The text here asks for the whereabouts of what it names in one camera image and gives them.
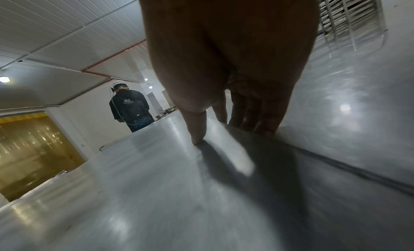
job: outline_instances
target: black t-shirt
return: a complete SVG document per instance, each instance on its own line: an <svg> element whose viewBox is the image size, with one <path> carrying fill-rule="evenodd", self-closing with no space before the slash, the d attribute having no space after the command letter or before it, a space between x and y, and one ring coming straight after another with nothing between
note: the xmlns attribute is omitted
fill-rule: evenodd
<svg viewBox="0 0 414 251"><path fill-rule="evenodd" d="M109 102L114 119L134 122L150 117L150 106L144 95L135 90L121 89Z"/></svg>

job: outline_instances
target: person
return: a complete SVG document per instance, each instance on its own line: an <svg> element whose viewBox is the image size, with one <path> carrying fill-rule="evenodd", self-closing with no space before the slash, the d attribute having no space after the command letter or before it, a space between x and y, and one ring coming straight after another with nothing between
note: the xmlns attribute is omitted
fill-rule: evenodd
<svg viewBox="0 0 414 251"><path fill-rule="evenodd" d="M114 82L112 91L116 93L109 102L113 117L125 122L132 133L154 122L143 94L130 90L124 81Z"/></svg>
<svg viewBox="0 0 414 251"><path fill-rule="evenodd" d="M317 36L317 0L139 0L155 73L194 144L206 109L272 138Z"/></svg>

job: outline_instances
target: stainless steel table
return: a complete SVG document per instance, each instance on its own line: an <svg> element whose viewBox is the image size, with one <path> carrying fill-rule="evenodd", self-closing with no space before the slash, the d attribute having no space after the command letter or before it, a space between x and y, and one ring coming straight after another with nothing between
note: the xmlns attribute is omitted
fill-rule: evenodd
<svg viewBox="0 0 414 251"><path fill-rule="evenodd" d="M412 250L414 199L179 112L0 211L0 250Z"/></svg>

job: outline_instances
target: white cap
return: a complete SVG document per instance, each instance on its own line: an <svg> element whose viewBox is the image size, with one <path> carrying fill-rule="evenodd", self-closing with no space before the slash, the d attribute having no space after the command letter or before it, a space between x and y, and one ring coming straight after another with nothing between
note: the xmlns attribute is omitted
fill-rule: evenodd
<svg viewBox="0 0 414 251"><path fill-rule="evenodd" d="M124 82L124 81L122 81L122 80L116 80L113 84L112 84L112 87L114 88L116 85L119 85L119 84L125 84L126 85L126 83Z"/></svg>

